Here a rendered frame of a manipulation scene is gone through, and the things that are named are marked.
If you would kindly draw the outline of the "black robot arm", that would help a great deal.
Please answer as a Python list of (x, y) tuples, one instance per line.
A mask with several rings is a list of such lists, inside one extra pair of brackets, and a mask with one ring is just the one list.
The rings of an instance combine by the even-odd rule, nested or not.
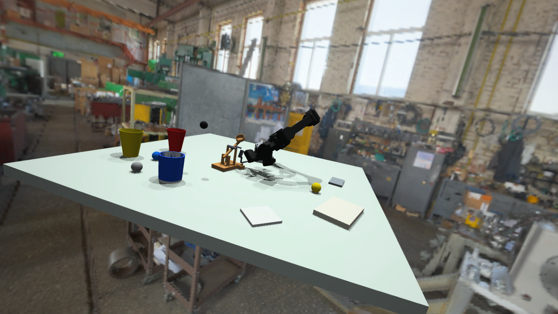
[(292, 127), (281, 128), (276, 133), (273, 133), (268, 141), (259, 145), (259, 153), (262, 157), (263, 166), (271, 166), (276, 162), (276, 159), (272, 158), (271, 152), (285, 148), (290, 144), (295, 134), (301, 131), (301, 129), (306, 126), (315, 126), (319, 122), (320, 116), (316, 110), (310, 109), (305, 113), (303, 119)]

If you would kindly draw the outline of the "yellow ball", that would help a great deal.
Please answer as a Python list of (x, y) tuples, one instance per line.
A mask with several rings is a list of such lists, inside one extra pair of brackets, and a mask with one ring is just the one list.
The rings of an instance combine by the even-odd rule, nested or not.
[(321, 185), (319, 183), (313, 183), (311, 186), (312, 191), (319, 192), (321, 190)]

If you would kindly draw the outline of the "dark red cup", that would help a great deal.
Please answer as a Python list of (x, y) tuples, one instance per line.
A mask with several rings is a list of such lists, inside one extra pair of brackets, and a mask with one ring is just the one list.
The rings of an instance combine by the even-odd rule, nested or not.
[(186, 130), (179, 128), (167, 128), (169, 138), (169, 151), (180, 152), (183, 147)]

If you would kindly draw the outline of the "blue mug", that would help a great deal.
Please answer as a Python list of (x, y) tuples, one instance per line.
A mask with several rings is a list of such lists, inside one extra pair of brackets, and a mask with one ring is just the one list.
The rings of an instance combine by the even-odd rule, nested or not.
[(176, 184), (182, 181), (185, 154), (175, 151), (159, 152), (159, 181)]

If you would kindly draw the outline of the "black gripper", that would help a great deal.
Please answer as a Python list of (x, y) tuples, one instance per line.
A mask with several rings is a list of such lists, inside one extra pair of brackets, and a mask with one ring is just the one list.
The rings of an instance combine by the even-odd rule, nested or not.
[(244, 151), (245, 157), (247, 159), (247, 162), (252, 163), (254, 161), (259, 161), (262, 160), (262, 157), (259, 153), (259, 148), (255, 148), (255, 151), (249, 149), (249, 150), (245, 150)]

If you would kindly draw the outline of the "olive yellow cup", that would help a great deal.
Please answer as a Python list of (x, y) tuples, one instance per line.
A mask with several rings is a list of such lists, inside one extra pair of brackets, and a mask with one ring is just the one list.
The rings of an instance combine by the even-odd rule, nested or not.
[(120, 142), (125, 157), (138, 157), (143, 131), (138, 129), (119, 129)]

